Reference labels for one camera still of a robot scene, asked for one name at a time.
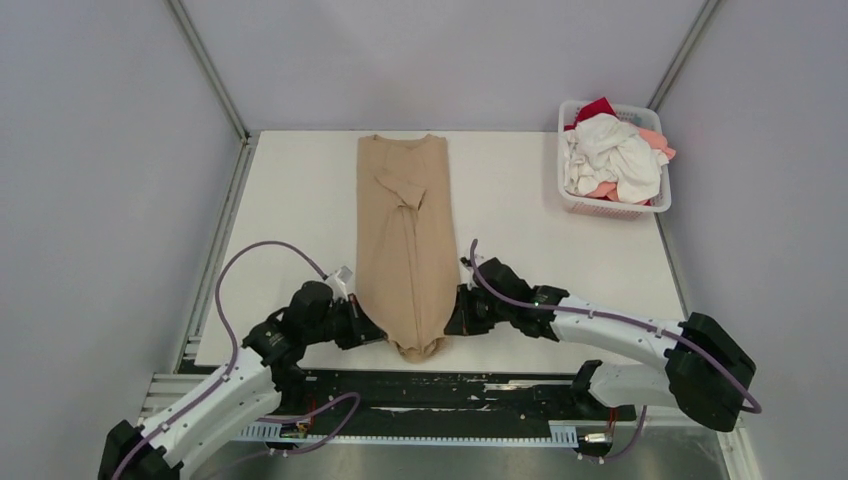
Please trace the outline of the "beige t-shirt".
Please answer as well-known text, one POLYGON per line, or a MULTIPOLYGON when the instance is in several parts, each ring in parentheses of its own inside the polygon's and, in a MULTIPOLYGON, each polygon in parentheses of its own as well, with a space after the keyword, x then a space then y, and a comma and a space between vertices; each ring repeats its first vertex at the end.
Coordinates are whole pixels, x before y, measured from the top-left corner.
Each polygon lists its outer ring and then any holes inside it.
POLYGON ((361 137, 356 167, 356 291, 399 355, 446 345, 460 283, 448 142, 361 137))

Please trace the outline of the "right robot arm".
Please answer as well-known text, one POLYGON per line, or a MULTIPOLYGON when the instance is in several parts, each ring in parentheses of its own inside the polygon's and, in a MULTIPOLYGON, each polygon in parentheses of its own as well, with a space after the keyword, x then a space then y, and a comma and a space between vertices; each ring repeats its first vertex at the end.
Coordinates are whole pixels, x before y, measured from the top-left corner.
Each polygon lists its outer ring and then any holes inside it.
POLYGON ((465 257, 461 263, 471 280, 457 289, 446 335, 485 335, 507 323, 530 338, 588 345, 630 359, 628 365, 603 360, 581 365, 570 393, 584 417, 608 407, 676 407, 706 428, 730 432, 741 413, 762 411, 749 391, 755 362, 709 315, 628 316, 565 289, 530 286, 496 258, 465 257))

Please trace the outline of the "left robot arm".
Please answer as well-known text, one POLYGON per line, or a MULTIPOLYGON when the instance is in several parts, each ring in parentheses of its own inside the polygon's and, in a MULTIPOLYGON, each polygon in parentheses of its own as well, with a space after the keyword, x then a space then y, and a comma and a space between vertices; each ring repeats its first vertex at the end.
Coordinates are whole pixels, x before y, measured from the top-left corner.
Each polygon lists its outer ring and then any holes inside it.
POLYGON ((384 332, 355 295, 308 281, 288 306, 272 312, 244 337, 235 355, 199 385, 139 426, 122 421, 107 434, 100 479, 185 479, 246 426, 275 411, 309 406, 307 347, 332 342, 346 350, 381 341, 384 332))

